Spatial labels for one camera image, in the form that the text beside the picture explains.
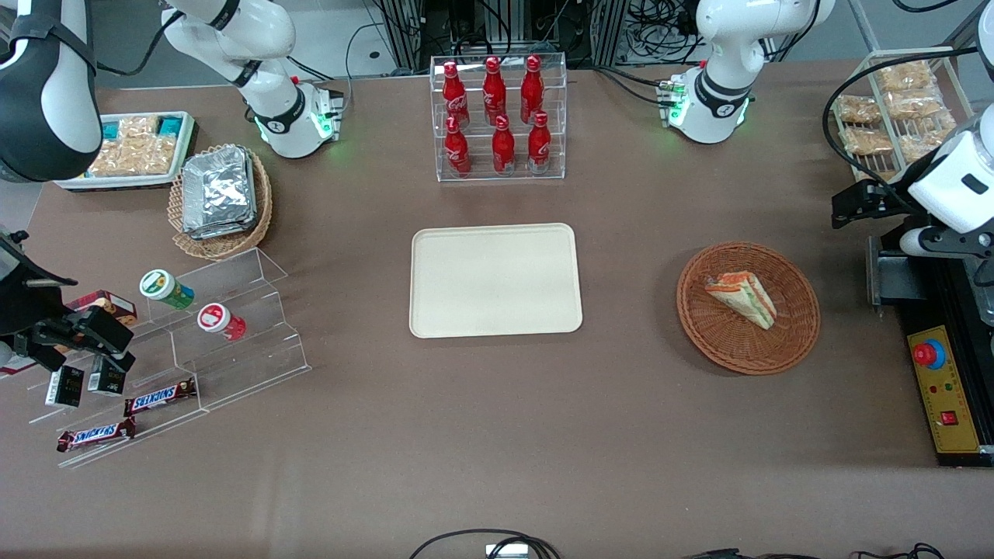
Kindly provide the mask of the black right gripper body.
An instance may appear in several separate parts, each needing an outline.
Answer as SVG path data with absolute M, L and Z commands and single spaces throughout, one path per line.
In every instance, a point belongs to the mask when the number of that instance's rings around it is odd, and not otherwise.
M 1 334 L 10 353 L 28 359 L 40 348 L 36 334 L 46 327 L 68 328 L 72 313 L 64 305 L 63 287 L 77 280 L 51 273 L 28 257 L 22 241 L 26 233 L 2 234 Z

